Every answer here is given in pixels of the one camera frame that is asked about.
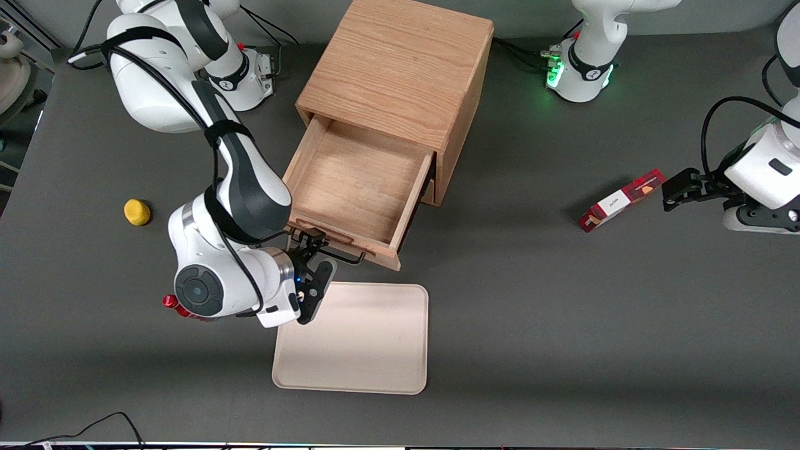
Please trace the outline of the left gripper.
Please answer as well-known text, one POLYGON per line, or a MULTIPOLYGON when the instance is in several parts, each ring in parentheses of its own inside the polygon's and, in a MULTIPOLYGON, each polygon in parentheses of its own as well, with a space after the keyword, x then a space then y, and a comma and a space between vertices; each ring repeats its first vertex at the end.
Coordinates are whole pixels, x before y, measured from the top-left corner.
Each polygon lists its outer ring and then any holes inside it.
MULTIPOLYGON (((798 127, 788 122, 764 123, 743 146, 731 151, 717 171, 709 171, 706 151, 703 169, 715 192, 726 199, 752 200, 768 209, 786 207, 799 194, 798 127)), ((671 213, 685 203, 713 199, 704 191, 703 173, 686 168, 662 187, 662 208, 671 213)))

